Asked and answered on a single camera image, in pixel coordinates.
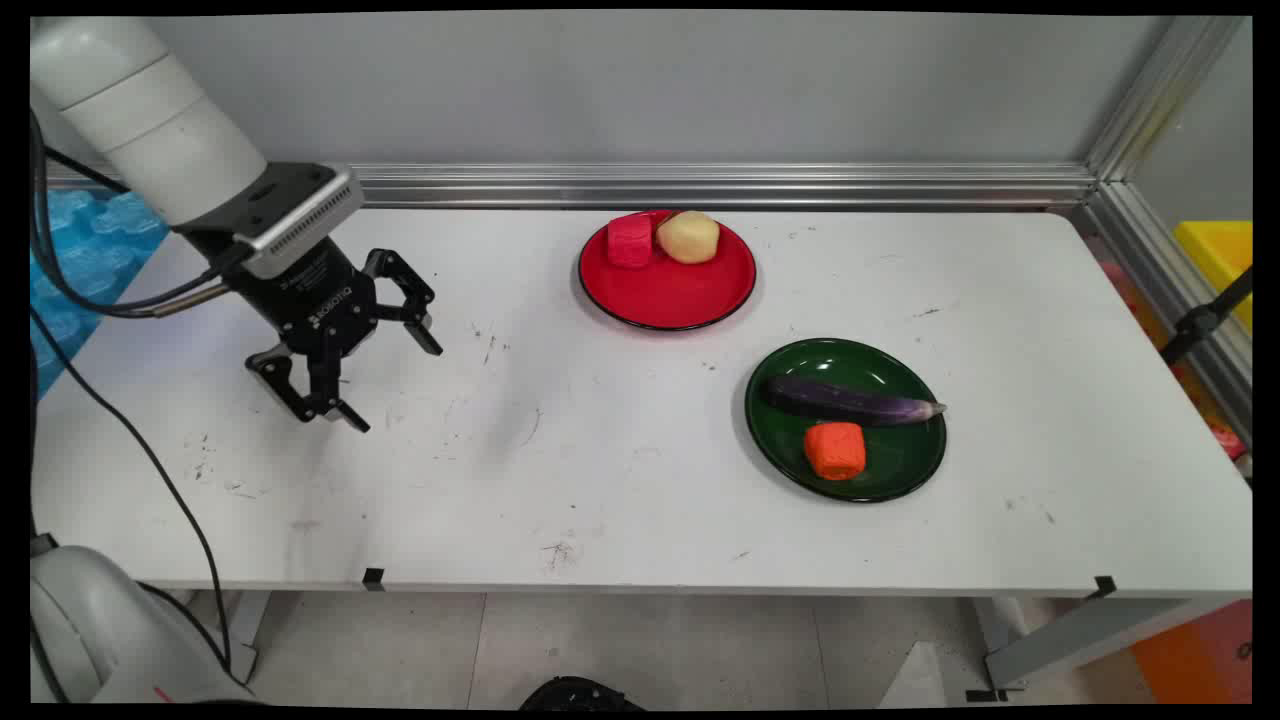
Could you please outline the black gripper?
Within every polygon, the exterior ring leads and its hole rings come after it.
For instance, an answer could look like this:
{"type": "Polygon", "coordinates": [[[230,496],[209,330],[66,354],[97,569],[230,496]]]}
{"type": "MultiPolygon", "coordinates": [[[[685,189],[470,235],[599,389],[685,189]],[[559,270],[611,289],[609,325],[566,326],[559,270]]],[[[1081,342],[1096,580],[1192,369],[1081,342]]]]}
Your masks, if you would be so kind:
{"type": "Polygon", "coordinates": [[[334,240],[324,238],[301,259],[271,278],[259,278],[244,264],[219,273],[278,334],[274,347],[250,355],[246,369],[302,423],[344,421],[360,433],[370,424],[340,396],[342,359],[351,355],[376,323],[401,324],[419,347],[433,356],[444,348],[433,336],[428,306],[434,290],[396,251],[374,249],[355,265],[334,240]],[[376,304],[374,282],[390,281],[403,295],[401,305],[376,304]],[[333,338],[339,348],[321,350],[333,338]],[[294,355],[303,356],[308,392],[292,382],[294,355]]]}

